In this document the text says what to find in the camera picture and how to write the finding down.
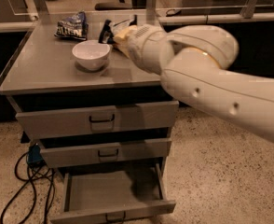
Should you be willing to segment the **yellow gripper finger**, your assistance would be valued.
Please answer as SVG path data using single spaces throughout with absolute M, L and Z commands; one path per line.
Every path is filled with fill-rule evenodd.
M 114 48 L 122 52 L 127 58 L 130 57 L 128 50 L 123 45 L 115 44 Z
M 114 35 L 114 41 L 118 44 L 126 42 L 128 37 L 137 30 L 136 25 L 129 26 Z

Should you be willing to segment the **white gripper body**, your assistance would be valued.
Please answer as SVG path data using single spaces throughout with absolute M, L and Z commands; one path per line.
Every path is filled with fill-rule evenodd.
M 140 69 L 160 75 L 174 57 L 167 33 L 160 27 L 145 24 L 133 30 L 128 38 L 130 59 Z

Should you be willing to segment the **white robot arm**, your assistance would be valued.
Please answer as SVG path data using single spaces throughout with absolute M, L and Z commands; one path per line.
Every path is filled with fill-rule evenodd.
M 239 44 L 211 25 L 169 33 L 144 24 L 113 30 L 118 48 L 140 69 L 160 76 L 171 97 L 274 143 L 274 78 L 230 72 Z

